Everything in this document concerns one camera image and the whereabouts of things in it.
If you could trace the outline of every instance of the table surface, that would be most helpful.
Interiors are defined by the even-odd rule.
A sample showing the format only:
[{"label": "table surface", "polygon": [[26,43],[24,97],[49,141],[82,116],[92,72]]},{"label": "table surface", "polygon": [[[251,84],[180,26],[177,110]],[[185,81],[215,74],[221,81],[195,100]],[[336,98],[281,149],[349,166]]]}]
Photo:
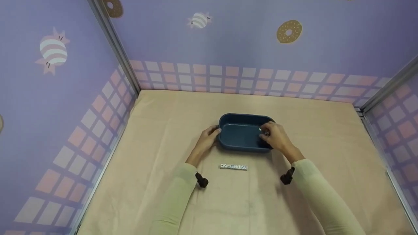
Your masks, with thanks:
[{"label": "table surface", "polygon": [[[225,113],[266,115],[286,129],[351,208],[366,234],[413,234],[386,168],[347,103],[179,91],[141,91],[82,221],[79,234],[147,234],[173,170],[202,130]],[[248,171],[220,169],[247,165]],[[267,154],[213,148],[199,165],[180,235],[319,235],[323,230],[294,184],[279,176],[289,163]]]}]

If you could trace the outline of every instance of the wrist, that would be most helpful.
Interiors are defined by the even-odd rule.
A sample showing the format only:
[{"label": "wrist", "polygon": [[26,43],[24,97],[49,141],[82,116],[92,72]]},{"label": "wrist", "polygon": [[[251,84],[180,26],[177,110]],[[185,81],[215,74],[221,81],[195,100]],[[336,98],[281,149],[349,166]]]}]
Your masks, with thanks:
[{"label": "wrist", "polygon": [[305,159],[301,151],[294,145],[288,146],[282,153],[290,164],[293,164],[295,161]]},{"label": "wrist", "polygon": [[200,160],[201,160],[201,156],[202,156],[202,152],[197,150],[197,149],[193,149],[192,152],[190,153],[189,157],[186,160],[186,163],[194,166],[197,168],[197,165],[199,165]]}]

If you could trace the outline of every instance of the cream sleeve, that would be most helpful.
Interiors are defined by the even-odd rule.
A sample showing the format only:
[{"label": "cream sleeve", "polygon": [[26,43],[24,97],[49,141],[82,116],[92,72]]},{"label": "cream sleeve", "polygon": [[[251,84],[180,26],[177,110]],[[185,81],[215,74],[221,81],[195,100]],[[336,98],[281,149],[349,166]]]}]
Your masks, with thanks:
[{"label": "cream sleeve", "polygon": [[176,170],[158,205],[149,235],[177,235],[181,218],[196,186],[196,172],[196,167],[187,163]]},{"label": "cream sleeve", "polygon": [[326,235],[365,235],[350,208],[308,159],[296,161],[293,181]]}]

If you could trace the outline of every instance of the right hand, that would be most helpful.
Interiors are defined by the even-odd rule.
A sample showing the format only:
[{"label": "right hand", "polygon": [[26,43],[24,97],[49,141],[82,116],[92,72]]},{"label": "right hand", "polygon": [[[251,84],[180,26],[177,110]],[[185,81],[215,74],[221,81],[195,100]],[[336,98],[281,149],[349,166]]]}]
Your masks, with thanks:
[{"label": "right hand", "polygon": [[270,146],[274,149],[285,153],[294,147],[282,125],[270,121],[262,125],[260,128],[263,132],[270,132],[270,136],[261,134],[260,138],[270,144]]}]

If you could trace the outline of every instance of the purple wall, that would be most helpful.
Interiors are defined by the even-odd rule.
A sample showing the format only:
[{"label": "purple wall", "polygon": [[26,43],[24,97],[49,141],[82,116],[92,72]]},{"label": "purple wall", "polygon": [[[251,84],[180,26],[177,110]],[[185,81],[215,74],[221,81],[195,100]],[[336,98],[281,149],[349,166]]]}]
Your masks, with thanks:
[{"label": "purple wall", "polygon": [[[361,106],[418,54],[418,32],[410,30],[418,24],[415,0],[120,1],[123,14],[112,23],[129,59],[151,66],[143,64],[146,74],[138,78],[144,89]],[[212,22],[190,28],[196,13],[208,13]],[[300,22],[302,33],[279,43],[276,32],[288,20]],[[196,73],[194,65],[205,71]]]},{"label": "purple wall", "polygon": [[66,234],[134,93],[87,1],[0,11],[0,234]]},{"label": "purple wall", "polygon": [[418,217],[418,74],[366,116]]}]

